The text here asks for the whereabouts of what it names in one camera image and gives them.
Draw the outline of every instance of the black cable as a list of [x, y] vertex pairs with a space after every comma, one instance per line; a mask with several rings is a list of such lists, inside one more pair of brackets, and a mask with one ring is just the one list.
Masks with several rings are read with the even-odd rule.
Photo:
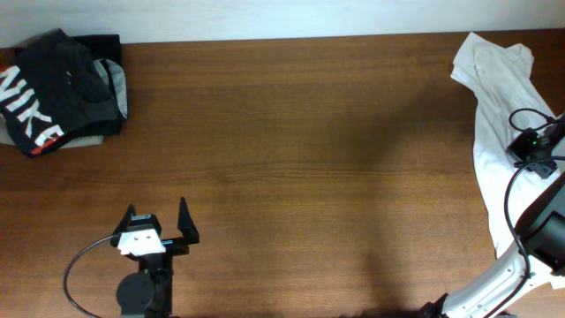
[[499, 309], [505, 307], [506, 304], [508, 304], [508, 302], [511, 299], [513, 299], [522, 290], [522, 288], [528, 282], [528, 279], [531, 278], [531, 264], [530, 264], [530, 259], [528, 258], [528, 253], [526, 252], [526, 249], [524, 248], [524, 245], [522, 244], [520, 237], [516, 234], [516, 229], [514, 228], [514, 225], [512, 225], [512, 221], [510, 220], [510, 212], [509, 212], [510, 191], [512, 190], [512, 185], [518, 179], [518, 176], [522, 173], [522, 171], [524, 171], [526, 168], [528, 168], [528, 166], [530, 164], [541, 163], [541, 162], [546, 162], [546, 161], [551, 161], [551, 160], [565, 161], [565, 156], [552, 155], [552, 156], [548, 156], [548, 157], [545, 157], [545, 158], [538, 158], [538, 159], [534, 159], [530, 162], [527, 162], [524, 166], [522, 166], [520, 169], [518, 169], [514, 173], [514, 175], [512, 176], [510, 181], [508, 182], [508, 186], [506, 187], [506, 193], [504, 194], [504, 218], [506, 218], [506, 224], [508, 226], [508, 229], [510, 230], [510, 234], [512, 234], [512, 238], [514, 238], [514, 241], [516, 242], [516, 245], [518, 246], [518, 250], [520, 251], [520, 254], [524, 257], [524, 261], [526, 263], [526, 268], [524, 270], [524, 275], [522, 276], [522, 280], [520, 281], [520, 284], [518, 284], [518, 286], [497, 307], [495, 307], [493, 310], [491, 310], [490, 313], [488, 313], [485, 316], [485, 318], [492, 316]]
[[[536, 127], [536, 128], [526, 128], [526, 129], [523, 129], [523, 128], [516, 127], [516, 125], [514, 125], [514, 123], [512, 122], [512, 117], [513, 117], [515, 114], [519, 113], [520, 111], [531, 111], [531, 112], [535, 112], [536, 114], [538, 114], [538, 115], [540, 115], [541, 117], [545, 118], [546, 121], [547, 121], [547, 123], [545, 123], [545, 124], [543, 124], [543, 125], [541, 125], [541, 126], [539, 126], [539, 127]], [[519, 109], [519, 110], [514, 110], [514, 111], [510, 114], [510, 117], [508, 118], [508, 123], [510, 124], [510, 126], [511, 126], [512, 128], [514, 128], [514, 129], [518, 130], [519, 132], [523, 133], [523, 132], [536, 132], [536, 131], [538, 131], [538, 130], [540, 130], [540, 129], [544, 129], [544, 128], [548, 127], [549, 125], [555, 125], [555, 124], [559, 124], [559, 123], [565, 123], [565, 119], [555, 119], [555, 118], [553, 118], [553, 117], [551, 117], [551, 116], [548, 116], [548, 115], [542, 113], [542, 112], [539, 111], [539, 110], [530, 109], [530, 108], [521, 108], [521, 109]]]
[[72, 269], [72, 265], [74, 265], [74, 263], [76, 261], [79, 260], [79, 258], [84, 255], [86, 252], [90, 251], [91, 249], [97, 247], [98, 245], [100, 245], [101, 243], [114, 238], [117, 235], [110, 235], [106, 238], [101, 238], [97, 241], [95, 241], [93, 244], [87, 246], [85, 249], [83, 249], [82, 251], [80, 251], [75, 257], [72, 258], [72, 261], [69, 263], [69, 265], [67, 266], [67, 269], [64, 271], [64, 276], [63, 276], [63, 291], [64, 291], [64, 296], [67, 297], [67, 299], [71, 302], [71, 304], [73, 306], [75, 306], [75, 308], [77, 308], [79, 311], [81, 311], [83, 314], [86, 314], [87, 316], [91, 317], [91, 318], [101, 318], [98, 315], [95, 315], [89, 311], [87, 311], [85, 308], [81, 307], [79, 304], [77, 304], [76, 301], [74, 301], [74, 299], [71, 297], [71, 294], [69, 293], [69, 288], [67, 287], [67, 279], [69, 278], [69, 273], [71, 272]]

